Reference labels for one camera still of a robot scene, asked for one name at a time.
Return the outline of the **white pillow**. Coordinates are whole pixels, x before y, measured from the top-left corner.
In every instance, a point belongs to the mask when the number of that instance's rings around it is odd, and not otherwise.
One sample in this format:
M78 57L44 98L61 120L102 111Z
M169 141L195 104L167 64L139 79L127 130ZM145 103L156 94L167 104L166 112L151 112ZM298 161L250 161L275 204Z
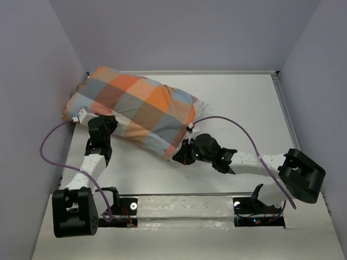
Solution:
M198 118L201 116L202 112L204 111L204 109L208 106L208 104L206 102L203 102L199 99L196 100L196 102L194 103L194 112L195 112L195 116L194 118L191 118L188 120L188 123L194 123L195 124L195 121L198 120ZM183 141L184 140L188 140L188 141L192 141L192 138L195 138L197 137L198 134L194 134L194 135L190 135L186 128L185 128L185 135L182 137L180 143L178 144L177 148L175 149L175 151L173 152L173 154L170 156L169 160L170 161L173 161L174 160L174 156L179 152L179 150L182 148L182 145L183 145Z

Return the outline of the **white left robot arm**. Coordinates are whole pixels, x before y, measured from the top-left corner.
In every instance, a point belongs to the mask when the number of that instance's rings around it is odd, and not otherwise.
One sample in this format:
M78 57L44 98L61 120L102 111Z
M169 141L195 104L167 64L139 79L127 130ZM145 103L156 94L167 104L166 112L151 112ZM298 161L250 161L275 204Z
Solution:
M111 156L111 135L118 122L115 116L100 114L79 115L79 122L88 127L82 165L76 169L73 180L52 195L53 229L57 238L92 236L99 226L99 218L113 220L120 208L120 200L105 191L97 183L107 168Z

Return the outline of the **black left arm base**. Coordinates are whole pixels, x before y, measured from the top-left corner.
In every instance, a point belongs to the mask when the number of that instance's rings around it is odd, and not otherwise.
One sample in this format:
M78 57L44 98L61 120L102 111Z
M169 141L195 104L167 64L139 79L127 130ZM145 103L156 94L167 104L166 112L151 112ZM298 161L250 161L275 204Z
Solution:
M120 195L115 187L102 188L113 214L111 222L104 220L102 216L99 218L100 228L136 228L138 226L137 209L138 197Z

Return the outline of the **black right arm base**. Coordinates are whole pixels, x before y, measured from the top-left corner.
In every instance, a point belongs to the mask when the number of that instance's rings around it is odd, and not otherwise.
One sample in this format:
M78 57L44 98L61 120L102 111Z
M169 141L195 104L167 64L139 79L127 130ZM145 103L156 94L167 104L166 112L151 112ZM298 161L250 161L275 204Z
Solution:
M236 197L234 203L234 226L260 227L281 226L285 227L282 207L266 206L258 200L263 184L258 185L250 197Z

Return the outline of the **colourful checked pillowcase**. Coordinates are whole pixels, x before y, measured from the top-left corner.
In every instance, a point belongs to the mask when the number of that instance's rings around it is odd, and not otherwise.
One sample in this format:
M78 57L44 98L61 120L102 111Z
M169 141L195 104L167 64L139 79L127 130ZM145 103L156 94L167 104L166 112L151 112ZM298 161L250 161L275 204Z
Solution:
M64 120L77 116L82 106L92 113L114 115L115 135L133 141L168 160L194 118L198 98L144 76L98 67L76 92L62 113Z

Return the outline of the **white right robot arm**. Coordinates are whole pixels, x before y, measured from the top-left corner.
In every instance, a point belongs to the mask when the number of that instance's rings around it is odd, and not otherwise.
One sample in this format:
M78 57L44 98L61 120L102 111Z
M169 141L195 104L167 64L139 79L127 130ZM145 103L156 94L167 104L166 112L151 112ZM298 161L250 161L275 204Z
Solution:
M210 163L223 174L271 177L271 184L259 184L253 191L249 205L255 212L294 199L315 204L326 175L321 166L298 149L291 148L279 155L244 153L221 147L210 134L183 140L172 159L182 165Z

